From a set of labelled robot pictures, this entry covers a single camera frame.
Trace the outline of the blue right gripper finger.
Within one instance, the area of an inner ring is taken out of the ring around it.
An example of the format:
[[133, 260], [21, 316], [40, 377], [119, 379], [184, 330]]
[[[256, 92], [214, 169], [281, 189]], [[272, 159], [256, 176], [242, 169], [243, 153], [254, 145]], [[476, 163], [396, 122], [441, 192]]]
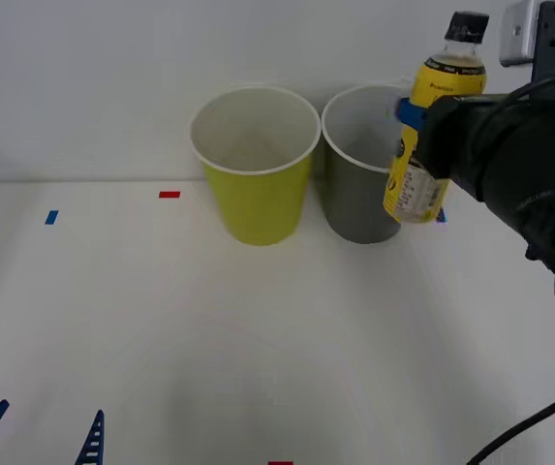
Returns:
[[390, 105], [396, 125], [420, 131], [425, 125], [426, 108], [414, 105], [409, 97], [396, 98]]

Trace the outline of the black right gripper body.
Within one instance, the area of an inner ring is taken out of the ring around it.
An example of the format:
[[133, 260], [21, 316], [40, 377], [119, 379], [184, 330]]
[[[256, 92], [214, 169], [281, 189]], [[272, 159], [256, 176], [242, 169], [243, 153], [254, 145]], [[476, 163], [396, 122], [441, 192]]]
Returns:
[[487, 96], [443, 96], [426, 110], [416, 147], [417, 162], [435, 180], [452, 180], [476, 200], [481, 166], [472, 143], [488, 111]]

